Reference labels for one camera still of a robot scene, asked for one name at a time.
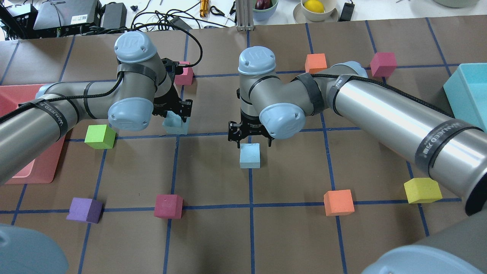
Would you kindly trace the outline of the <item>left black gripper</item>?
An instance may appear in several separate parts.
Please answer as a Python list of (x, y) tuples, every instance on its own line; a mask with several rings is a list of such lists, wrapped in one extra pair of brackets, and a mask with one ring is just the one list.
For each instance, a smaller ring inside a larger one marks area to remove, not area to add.
[(189, 121), (193, 108), (191, 99), (182, 100), (178, 96), (175, 88), (175, 76), (183, 74), (186, 64), (180, 64), (179, 61), (172, 61), (168, 58), (161, 59), (166, 76), (158, 86), (158, 91), (164, 91), (163, 95), (156, 95), (153, 101), (153, 116), (162, 116), (167, 118), (169, 111), (178, 115), (184, 123)]

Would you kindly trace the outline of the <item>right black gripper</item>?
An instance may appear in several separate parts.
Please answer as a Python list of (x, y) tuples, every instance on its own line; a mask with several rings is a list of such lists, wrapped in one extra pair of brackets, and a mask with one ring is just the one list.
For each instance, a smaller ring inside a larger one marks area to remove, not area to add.
[(240, 141), (250, 136), (264, 136), (267, 139), (268, 147), (272, 146), (273, 137), (269, 134), (263, 124), (260, 123), (237, 123), (229, 121), (228, 123), (228, 141), (236, 142), (240, 148)]

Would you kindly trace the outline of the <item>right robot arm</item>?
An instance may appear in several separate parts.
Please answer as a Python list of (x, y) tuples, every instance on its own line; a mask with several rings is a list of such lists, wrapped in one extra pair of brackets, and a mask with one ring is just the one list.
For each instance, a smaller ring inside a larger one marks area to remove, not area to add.
[(364, 274), (486, 273), (487, 137), (481, 128), (369, 79), (355, 61), (285, 84), (275, 73), (274, 53), (254, 46), (241, 52), (238, 71), (242, 121), (229, 122), (230, 142), (290, 138), (307, 116), (330, 108), (464, 200), (466, 220), (385, 253)]

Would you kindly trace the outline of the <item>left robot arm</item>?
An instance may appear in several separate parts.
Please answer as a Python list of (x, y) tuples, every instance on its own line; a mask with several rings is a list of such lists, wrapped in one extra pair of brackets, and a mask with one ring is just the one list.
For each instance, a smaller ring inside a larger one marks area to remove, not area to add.
[(46, 84), (35, 99), (1, 117), (2, 185), (82, 120), (107, 119), (117, 129), (141, 131), (152, 116), (190, 117), (192, 101), (183, 101), (174, 86), (178, 63), (160, 58), (146, 33), (120, 35), (114, 51), (113, 87), (101, 81)]

